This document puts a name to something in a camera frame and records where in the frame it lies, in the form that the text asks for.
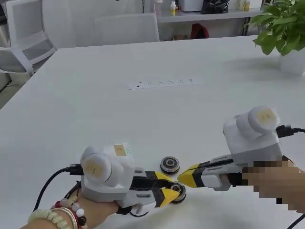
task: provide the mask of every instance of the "human hand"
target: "human hand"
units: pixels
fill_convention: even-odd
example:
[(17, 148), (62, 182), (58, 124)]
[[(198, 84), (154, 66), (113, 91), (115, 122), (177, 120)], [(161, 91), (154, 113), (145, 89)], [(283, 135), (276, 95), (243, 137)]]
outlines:
[(93, 229), (102, 224), (108, 216), (116, 213), (119, 206), (116, 202), (96, 203), (85, 199), (79, 192), (77, 199), (80, 207), (84, 209), (85, 217), (87, 218), (88, 229)]

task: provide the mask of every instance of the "table surface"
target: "table surface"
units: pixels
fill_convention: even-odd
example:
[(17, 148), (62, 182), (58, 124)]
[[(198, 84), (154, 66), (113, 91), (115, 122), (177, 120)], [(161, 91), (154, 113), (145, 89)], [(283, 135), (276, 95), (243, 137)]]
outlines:
[[(163, 157), (174, 156), (183, 171), (228, 154), (224, 120), (254, 106), (270, 105), (283, 123), (304, 127), (305, 79), (280, 73), (278, 54), (264, 56), (253, 38), (58, 50), (0, 111), (3, 228), (24, 224), (45, 181), (78, 163), (87, 146), (129, 142), (137, 166), (159, 170)], [(203, 84), (128, 90), (137, 81), (188, 77)], [(282, 141), (302, 168), (304, 137)], [(56, 178), (40, 207), (50, 207), (76, 179)], [(180, 205), (140, 219), (111, 216), (101, 228), (285, 229), (298, 216), (275, 199), (259, 198), (252, 187), (188, 188)]]

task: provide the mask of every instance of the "shelf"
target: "shelf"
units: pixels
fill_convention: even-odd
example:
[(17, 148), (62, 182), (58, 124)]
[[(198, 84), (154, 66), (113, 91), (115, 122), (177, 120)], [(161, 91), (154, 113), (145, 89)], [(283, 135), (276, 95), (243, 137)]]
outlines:
[(229, 10), (228, 13), (201, 14), (200, 12), (177, 12), (176, 16), (171, 16), (170, 12), (158, 15), (159, 23), (182, 22), (182, 21), (206, 21), (231, 18), (251, 18), (261, 13), (261, 9), (250, 9), (249, 11)]

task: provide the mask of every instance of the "bottle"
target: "bottle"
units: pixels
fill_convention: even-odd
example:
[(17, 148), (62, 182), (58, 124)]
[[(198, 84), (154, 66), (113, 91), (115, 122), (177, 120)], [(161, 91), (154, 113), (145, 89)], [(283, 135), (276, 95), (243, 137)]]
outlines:
[(155, 0), (154, 1), (153, 12), (155, 14), (159, 14), (159, 15), (161, 14), (162, 3), (163, 3), (163, 0)]
[(176, 2), (172, 1), (171, 3), (171, 15), (175, 16), (176, 15)]
[(247, 0), (245, 3), (244, 3), (244, 11), (249, 11), (250, 9), (250, 1)]
[(237, 9), (238, 10), (244, 10), (244, 4), (245, 4), (245, 0), (238, 0), (237, 1)]

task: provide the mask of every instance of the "white box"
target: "white box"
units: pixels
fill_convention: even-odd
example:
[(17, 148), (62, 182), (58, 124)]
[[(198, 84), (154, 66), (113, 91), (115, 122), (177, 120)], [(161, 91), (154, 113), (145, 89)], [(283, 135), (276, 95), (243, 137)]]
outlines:
[(203, 0), (180, 0), (179, 5), (184, 12), (201, 11)]

